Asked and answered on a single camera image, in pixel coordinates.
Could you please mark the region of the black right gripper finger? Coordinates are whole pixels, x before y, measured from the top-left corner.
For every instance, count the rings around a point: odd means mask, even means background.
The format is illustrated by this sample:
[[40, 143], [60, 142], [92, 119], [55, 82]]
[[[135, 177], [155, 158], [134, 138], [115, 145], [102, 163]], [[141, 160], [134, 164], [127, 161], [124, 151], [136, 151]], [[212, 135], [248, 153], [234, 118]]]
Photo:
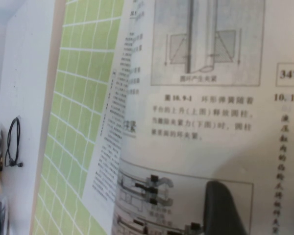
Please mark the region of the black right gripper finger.
[[205, 189], [204, 234], [246, 235], [230, 190], [221, 182], [209, 181]]

